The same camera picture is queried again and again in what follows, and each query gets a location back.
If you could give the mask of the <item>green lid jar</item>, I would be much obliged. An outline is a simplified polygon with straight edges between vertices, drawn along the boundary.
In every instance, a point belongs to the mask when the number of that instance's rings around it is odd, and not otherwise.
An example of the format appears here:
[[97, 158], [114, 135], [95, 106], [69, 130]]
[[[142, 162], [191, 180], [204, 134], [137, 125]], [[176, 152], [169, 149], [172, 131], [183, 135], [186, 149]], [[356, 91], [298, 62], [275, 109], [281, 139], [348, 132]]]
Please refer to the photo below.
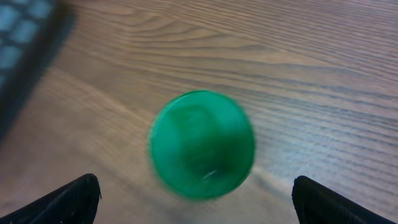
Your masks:
[[170, 191], [189, 200], [211, 200], [245, 181], [256, 141], [249, 116], [236, 100], [195, 90], [158, 112], [147, 150], [153, 170]]

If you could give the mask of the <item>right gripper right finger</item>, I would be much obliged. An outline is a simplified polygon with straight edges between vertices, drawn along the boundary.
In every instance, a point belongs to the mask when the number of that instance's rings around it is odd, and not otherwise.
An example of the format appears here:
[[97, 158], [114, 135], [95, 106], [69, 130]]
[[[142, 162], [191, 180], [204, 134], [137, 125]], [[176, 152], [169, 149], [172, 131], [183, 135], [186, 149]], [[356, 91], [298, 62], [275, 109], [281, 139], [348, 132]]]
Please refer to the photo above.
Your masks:
[[292, 201], [300, 224], [395, 224], [304, 175], [294, 180]]

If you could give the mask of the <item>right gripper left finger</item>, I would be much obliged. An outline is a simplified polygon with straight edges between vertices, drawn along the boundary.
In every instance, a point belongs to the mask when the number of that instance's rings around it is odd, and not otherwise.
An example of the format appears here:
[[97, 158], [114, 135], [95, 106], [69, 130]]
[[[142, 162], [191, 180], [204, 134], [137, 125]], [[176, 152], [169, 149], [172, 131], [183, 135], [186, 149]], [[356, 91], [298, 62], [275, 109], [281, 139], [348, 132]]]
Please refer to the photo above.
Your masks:
[[1, 217], [1, 224], [93, 224], [100, 198], [97, 176], [85, 174]]

